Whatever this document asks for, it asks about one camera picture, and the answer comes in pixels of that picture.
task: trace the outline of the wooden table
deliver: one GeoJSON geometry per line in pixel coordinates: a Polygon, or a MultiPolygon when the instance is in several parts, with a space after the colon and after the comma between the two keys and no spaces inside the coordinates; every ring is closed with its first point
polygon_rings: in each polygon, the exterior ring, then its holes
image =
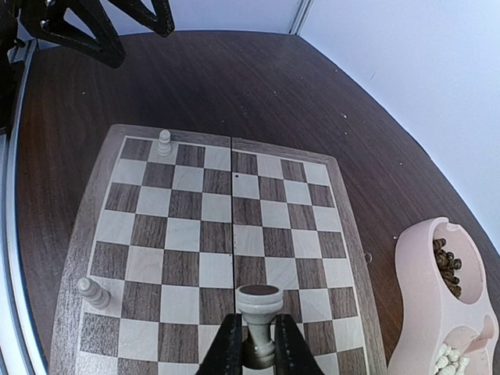
{"type": "Polygon", "coordinates": [[[373,256],[370,277],[388,359],[402,326],[395,237],[416,222],[447,216],[469,231],[500,313],[500,258],[463,200],[398,123],[308,43],[276,34],[179,32],[167,39],[128,36],[123,45],[128,56],[118,70],[53,48],[35,55],[30,72],[18,225],[47,357],[73,222],[114,123],[223,134],[335,157],[363,247],[373,256]]]}

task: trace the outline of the chessboard frame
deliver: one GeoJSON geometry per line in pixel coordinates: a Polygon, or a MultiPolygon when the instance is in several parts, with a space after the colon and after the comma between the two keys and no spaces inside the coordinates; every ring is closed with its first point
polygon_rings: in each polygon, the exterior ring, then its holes
{"type": "MultiPolygon", "coordinates": [[[[161,130],[162,128],[123,124],[113,125],[109,129],[95,162],[94,169],[89,177],[80,208],[78,209],[66,263],[62,272],[52,333],[50,373],[74,373],[75,370],[78,325],[80,322],[79,315],[82,300],[74,286],[81,277],[86,276],[99,213],[104,203],[106,189],[112,176],[123,139],[125,137],[157,138],[161,130]]],[[[345,236],[345,245],[348,249],[353,270],[356,294],[358,295],[359,314],[366,342],[368,368],[370,373],[386,374],[387,367],[384,357],[384,345],[370,275],[366,266],[355,217],[337,160],[328,155],[277,145],[268,145],[240,138],[192,133],[182,130],[171,130],[171,134],[172,141],[228,147],[233,151],[259,152],[325,165],[337,201],[337,209],[345,236]]]]}

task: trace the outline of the wooden chessboard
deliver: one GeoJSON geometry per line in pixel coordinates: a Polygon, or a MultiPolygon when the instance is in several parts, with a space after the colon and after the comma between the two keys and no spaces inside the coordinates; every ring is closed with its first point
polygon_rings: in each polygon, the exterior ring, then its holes
{"type": "MultiPolygon", "coordinates": [[[[194,374],[234,289],[272,284],[326,374],[386,372],[359,235],[334,158],[115,125],[80,204],[51,373],[194,374]],[[82,303],[81,277],[112,296],[82,303]]],[[[271,374],[272,369],[243,374],[271,374]]]]}

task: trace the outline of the pink container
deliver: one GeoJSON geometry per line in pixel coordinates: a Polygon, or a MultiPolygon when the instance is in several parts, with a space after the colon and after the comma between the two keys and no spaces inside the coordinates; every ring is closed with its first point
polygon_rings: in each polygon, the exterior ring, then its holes
{"type": "Polygon", "coordinates": [[[396,245],[404,307],[401,337],[389,362],[389,374],[433,374],[438,349],[446,342],[470,358],[466,375],[492,374],[498,321],[491,307],[484,264],[467,232],[438,217],[405,230],[396,245]],[[432,241],[462,260],[460,300],[448,290],[434,260],[432,241]]]}

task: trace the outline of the white chess pieces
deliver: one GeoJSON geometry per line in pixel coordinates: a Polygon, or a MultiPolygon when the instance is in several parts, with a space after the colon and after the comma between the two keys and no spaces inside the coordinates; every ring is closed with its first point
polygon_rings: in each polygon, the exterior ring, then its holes
{"type": "Polygon", "coordinates": [[[160,131],[156,151],[158,152],[158,155],[163,158],[172,153],[172,145],[170,144],[170,132],[167,129],[160,131]]]}
{"type": "Polygon", "coordinates": [[[270,324],[283,307],[283,291],[272,285],[245,285],[236,290],[237,309],[248,324],[243,365],[262,370],[274,364],[270,324]]]}
{"type": "Polygon", "coordinates": [[[78,293],[87,301],[92,307],[96,309],[105,309],[109,305],[110,295],[109,292],[103,289],[92,279],[82,277],[77,282],[78,293]]]}

